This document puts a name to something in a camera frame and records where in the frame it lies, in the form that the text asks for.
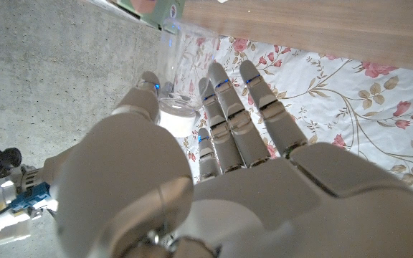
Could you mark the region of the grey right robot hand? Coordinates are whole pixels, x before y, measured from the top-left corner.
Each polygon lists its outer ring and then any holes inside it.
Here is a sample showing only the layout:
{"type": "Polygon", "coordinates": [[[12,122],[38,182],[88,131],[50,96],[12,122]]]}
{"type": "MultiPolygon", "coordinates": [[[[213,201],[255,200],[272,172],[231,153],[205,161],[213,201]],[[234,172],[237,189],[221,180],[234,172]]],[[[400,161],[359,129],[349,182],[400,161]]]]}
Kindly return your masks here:
{"type": "Polygon", "coordinates": [[[23,165],[24,173],[21,177],[20,187],[22,191],[39,185],[40,183],[49,184],[49,194],[52,198],[57,198],[59,190],[60,176],[62,175],[62,167],[69,159],[74,146],[64,150],[56,156],[47,158],[41,168],[33,168],[23,165]]]}

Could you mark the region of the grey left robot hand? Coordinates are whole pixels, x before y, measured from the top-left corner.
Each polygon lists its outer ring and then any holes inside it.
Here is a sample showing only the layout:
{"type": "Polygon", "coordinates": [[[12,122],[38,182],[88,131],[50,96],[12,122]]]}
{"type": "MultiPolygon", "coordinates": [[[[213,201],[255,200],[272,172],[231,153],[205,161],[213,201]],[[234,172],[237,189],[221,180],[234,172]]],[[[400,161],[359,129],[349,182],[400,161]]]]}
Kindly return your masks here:
{"type": "Polygon", "coordinates": [[[240,74],[280,157],[270,159],[224,68],[203,96],[194,183],[156,123],[151,72],[74,146],[57,179],[57,237],[69,257],[413,257],[413,190],[328,143],[309,144],[251,62],[240,74]]]}

